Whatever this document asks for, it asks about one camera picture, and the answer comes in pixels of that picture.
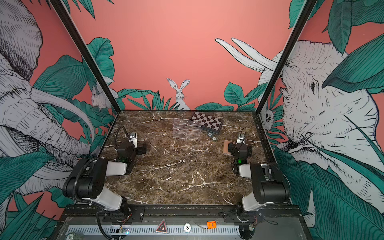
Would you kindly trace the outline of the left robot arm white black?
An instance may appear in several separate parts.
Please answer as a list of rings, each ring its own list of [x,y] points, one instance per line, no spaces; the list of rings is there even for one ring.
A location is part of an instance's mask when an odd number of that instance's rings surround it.
[[[147,146],[125,142],[117,146],[117,160],[80,159],[62,188],[63,195],[78,203],[96,206],[117,222],[129,220],[133,211],[128,201],[105,186],[106,176],[131,174],[135,159],[147,153]]]

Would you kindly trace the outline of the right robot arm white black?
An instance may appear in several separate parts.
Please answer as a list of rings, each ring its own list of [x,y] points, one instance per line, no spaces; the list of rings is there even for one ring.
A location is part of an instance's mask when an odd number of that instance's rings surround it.
[[[245,212],[255,212],[267,205],[287,202],[291,187],[276,163],[248,163],[252,147],[244,143],[229,143],[228,152],[234,157],[234,174],[251,180],[252,192],[242,198]]]

